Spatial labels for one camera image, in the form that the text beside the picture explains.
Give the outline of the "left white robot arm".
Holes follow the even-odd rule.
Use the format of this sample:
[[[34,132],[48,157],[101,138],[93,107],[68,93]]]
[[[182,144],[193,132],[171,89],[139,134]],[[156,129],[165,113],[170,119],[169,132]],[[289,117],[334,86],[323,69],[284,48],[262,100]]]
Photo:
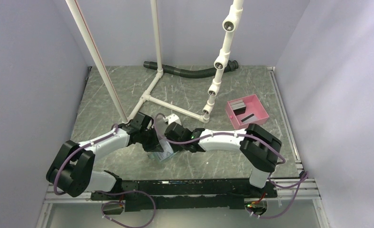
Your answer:
[[[78,197],[85,191],[103,192],[117,199],[123,191],[122,178],[111,171],[94,171],[95,161],[134,144],[152,152],[159,146],[154,119],[138,112],[127,123],[113,124],[110,131],[84,142],[68,140],[62,144],[46,174],[53,192]]]

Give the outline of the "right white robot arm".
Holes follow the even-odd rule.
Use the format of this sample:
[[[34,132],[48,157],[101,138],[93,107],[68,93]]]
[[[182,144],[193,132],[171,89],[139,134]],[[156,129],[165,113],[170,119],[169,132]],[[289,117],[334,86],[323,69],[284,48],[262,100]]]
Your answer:
[[[167,141],[175,152],[241,152],[252,165],[247,190],[253,197],[265,192],[269,176],[277,165],[286,161],[280,154],[282,142],[255,123],[240,130],[215,131],[205,128],[189,130],[180,124],[177,115],[165,117],[158,114],[155,121],[158,136]]]

